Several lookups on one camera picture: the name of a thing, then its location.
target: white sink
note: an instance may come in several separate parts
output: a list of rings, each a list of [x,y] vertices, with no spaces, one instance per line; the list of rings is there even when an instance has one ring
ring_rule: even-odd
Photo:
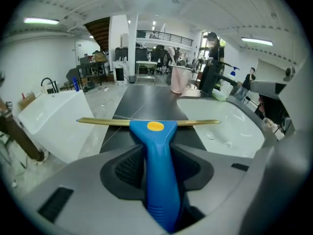
[[[78,123],[81,117],[93,118],[82,90],[40,95],[18,116],[32,137],[65,163],[78,158],[93,128]]]
[[[260,128],[227,101],[182,98],[178,105],[189,120],[222,121],[220,124],[194,126],[207,151],[253,158],[265,140]]]

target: yellow dot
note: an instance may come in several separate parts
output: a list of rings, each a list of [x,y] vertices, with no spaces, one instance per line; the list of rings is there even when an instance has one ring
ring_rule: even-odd
[[[162,123],[160,123],[160,122],[152,121],[152,122],[149,122],[147,124],[147,128],[150,131],[163,131],[164,130],[164,125]]]

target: white ceiling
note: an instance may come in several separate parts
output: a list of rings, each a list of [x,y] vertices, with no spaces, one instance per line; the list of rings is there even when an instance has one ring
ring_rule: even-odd
[[[172,1],[25,0],[14,15],[8,34],[25,30],[86,34],[83,25],[88,22],[112,15],[139,13],[171,17],[189,24],[191,28],[193,25],[193,28],[198,27],[194,30],[214,31],[238,50],[271,55],[276,59],[286,59],[286,62],[290,60],[290,63],[301,63],[309,53],[306,37],[283,0]],[[34,27],[22,23],[26,16],[58,19],[60,24]],[[272,40],[273,47],[246,44],[241,37]]]

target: table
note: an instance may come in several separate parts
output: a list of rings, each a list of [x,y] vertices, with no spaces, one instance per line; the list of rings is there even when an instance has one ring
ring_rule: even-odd
[[[150,75],[141,75],[139,76],[139,65],[152,65],[154,66],[154,76]],[[136,61],[136,83],[138,84],[138,78],[154,79],[154,84],[156,84],[156,75],[157,75],[157,62],[150,61]]]
[[[77,67],[77,69],[88,69],[88,68],[94,68],[94,69],[96,69],[96,70],[97,70],[97,75],[86,75],[86,76],[84,76],[83,78],[98,77],[98,78],[99,78],[99,83],[100,83],[100,86],[101,86],[102,83],[101,83],[101,78],[100,78],[100,76],[103,76],[103,75],[104,75],[105,78],[106,78],[106,81],[108,80],[104,68],[103,68],[103,74],[100,74],[100,73],[99,73],[99,69],[100,69],[100,67],[101,67],[102,64],[104,64],[104,62],[93,62],[93,63],[80,64],[80,65],[77,65],[76,67]],[[81,77],[81,75],[80,75],[80,72],[78,72],[78,74],[79,74],[79,82],[80,82],[81,85],[82,85],[83,83],[82,83],[82,77]]]

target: blue handle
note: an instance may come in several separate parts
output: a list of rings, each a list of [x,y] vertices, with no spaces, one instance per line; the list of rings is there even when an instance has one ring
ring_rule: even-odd
[[[176,121],[131,120],[130,129],[147,146],[147,209],[168,232],[175,231],[180,198],[169,142]]]

